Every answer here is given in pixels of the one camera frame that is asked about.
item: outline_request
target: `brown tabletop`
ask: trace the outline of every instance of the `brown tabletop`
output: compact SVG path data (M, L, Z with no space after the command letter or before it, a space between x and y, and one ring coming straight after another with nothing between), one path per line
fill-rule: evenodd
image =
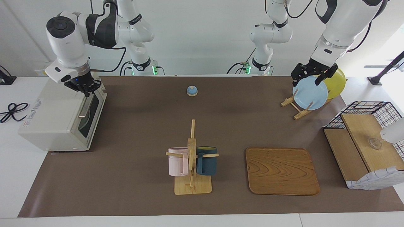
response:
M289 77L104 77L108 97L90 152L48 153L19 217L186 214L271 214L404 210L393 187L346 187L321 129L342 108L341 97L295 121L280 103ZM197 86L189 97L186 88ZM198 146L218 148L213 191L174 195L169 147L186 146L196 119ZM248 147L309 151L321 192L255 195L248 188Z

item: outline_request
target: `oven glass window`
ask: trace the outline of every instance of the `oven glass window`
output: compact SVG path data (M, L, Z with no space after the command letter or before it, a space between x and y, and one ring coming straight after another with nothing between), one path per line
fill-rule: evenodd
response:
M90 109L87 112L85 118L80 121L78 125L78 130L84 137L88 137L91 125L93 124L95 113L97 112L98 104L100 103L96 95L94 95L93 101L91 102Z

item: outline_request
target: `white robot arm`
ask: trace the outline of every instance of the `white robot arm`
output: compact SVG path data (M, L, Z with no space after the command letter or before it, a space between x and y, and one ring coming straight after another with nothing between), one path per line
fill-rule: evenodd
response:
M104 0L102 15L63 11L46 24L46 35L57 59L45 69L55 82L89 96L100 86L90 73L84 44L110 49L118 40L116 0Z
M151 42L154 34L150 24L139 13L136 1L118 0L119 40L128 49L132 70L137 76L158 74L157 61L148 54L143 43Z
M347 52L355 38L383 11L386 4L387 0L318 0L316 14L327 27L309 63L299 63L292 71L293 85L310 75L319 75L316 85L331 78L338 69L337 59Z
M288 15L283 0L269 0L266 8L273 23L255 25L250 33L250 39L256 46L255 56L249 62L252 74L267 74L274 54L270 43L286 43L292 38L292 28L288 24Z

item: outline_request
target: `white wall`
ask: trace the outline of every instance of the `white wall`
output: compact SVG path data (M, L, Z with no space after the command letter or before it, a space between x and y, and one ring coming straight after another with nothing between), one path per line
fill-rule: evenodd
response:
M49 18L63 10L90 13L89 0L0 0L0 64L17 76L34 76L34 69L54 60L44 32ZM297 15L309 1L293 1ZM288 75L298 62L307 63L325 25L314 12L315 2L298 19L290 19L294 35L286 44L273 44L274 75ZM95 13L102 1L93 0ZM245 61L254 48L248 34L257 23L270 23L264 0L138 0L143 17L152 24L156 38L147 43L150 55L167 74L223 74L235 62ZM347 76L404 23L404 1L390 1L373 23L366 42L338 61ZM93 69L113 69L121 50L86 47Z

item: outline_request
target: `dark teal mug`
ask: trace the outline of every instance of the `dark teal mug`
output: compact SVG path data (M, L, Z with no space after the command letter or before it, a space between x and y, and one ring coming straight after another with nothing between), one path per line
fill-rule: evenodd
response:
M204 154L216 154L217 148L215 147L197 147L196 155L198 161L196 162L196 173L199 175L212 176L216 173L217 157L203 158Z

